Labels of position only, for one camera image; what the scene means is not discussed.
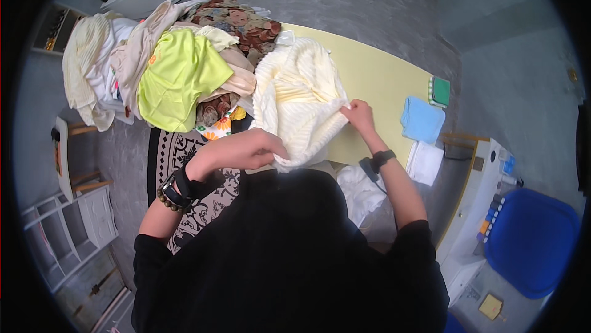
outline wrist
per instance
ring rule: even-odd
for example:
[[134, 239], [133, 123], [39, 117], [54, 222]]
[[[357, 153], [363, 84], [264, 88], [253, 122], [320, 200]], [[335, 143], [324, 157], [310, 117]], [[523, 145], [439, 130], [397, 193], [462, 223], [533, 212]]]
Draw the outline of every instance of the wrist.
[[376, 152], [389, 150], [388, 145], [384, 143], [380, 135], [375, 130], [366, 130], [361, 135], [361, 137], [363, 138], [365, 144], [368, 146], [369, 151], [372, 155]]
[[211, 155], [201, 152], [205, 151], [204, 148], [202, 147], [197, 151], [185, 167], [185, 172], [190, 181], [204, 182], [208, 175], [217, 169], [214, 159], [210, 157]]

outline neon yellow t-shirt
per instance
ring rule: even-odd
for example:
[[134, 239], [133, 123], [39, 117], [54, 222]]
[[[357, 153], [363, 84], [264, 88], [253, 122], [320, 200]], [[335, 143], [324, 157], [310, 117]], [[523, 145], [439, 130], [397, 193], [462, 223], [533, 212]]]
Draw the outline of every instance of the neon yellow t-shirt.
[[204, 36], [190, 29], [165, 31], [139, 80], [139, 113], [160, 129], [191, 131], [197, 98], [211, 94], [232, 73]]

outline gray wall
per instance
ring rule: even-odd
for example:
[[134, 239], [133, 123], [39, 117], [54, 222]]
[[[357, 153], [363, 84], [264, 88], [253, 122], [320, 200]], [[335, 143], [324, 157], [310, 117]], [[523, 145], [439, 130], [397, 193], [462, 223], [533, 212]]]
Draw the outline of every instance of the gray wall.
[[582, 214], [574, 143], [582, 81], [550, 0], [438, 0], [443, 37], [462, 53], [457, 130], [512, 151], [526, 187]]
[[[100, 10], [100, 0], [56, 0], [87, 14]], [[14, 119], [14, 171], [17, 203], [26, 208], [59, 191], [53, 161], [50, 131], [55, 117], [80, 121], [68, 107], [63, 88], [62, 58], [30, 52], [18, 86]], [[72, 140], [71, 173], [90, 170], [93, 134]]]

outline black watch strap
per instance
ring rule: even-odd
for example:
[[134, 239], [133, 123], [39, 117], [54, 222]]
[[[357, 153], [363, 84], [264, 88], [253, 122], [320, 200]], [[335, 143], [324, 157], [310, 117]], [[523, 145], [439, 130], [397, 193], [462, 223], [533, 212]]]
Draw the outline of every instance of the black watch strap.
[[223, 186], [226, 181], [225, 176], [220, 170], [213, 171], [205, 178], [205, 181], [190, 181], [187, 177], [186, 165], [174, 172], [174, 181], [177, 183], [180, 196], [194, 201], [203, 199], [214, 190]]
[[374, 173], [380, 172], [380, 167], [386, 163], [389, 159], [395, 159], [396, 155], [392, 150], [387, 151], [379, 151], [373, 155], [373, 159], [371, 159], [371, 168]]
[[174, 190], [172, 185], [166, 186], [166, 189], [164, 189], [163, 193], [172, 203], [183, 208], [188, 208], [193, 202], [193, 200], [183, 198], [181, 195], [179, 195], [177, 191]]

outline person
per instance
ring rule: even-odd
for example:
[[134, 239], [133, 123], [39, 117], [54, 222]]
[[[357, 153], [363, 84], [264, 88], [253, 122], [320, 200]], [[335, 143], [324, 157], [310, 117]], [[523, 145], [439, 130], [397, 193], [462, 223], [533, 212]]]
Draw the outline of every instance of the person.
[[[341, 113], [372, 154], [388, 150], [366, 102]], [[270, 164], [274, 154], [288, 158], [280, 138], [248, 130], [208, 142], [186, 174], [207, 181], [220, 168]], [[135, 240], [135, 330], [442, 332], [449, 297], [424, 204], [398, 160], [380, 173], [400, 229], [385, 254], [347, 219], [342, 191], [319, 170], [242, 173], [232, 205], [175, 255], [166, 243], [182, 215], [157, 198]]]

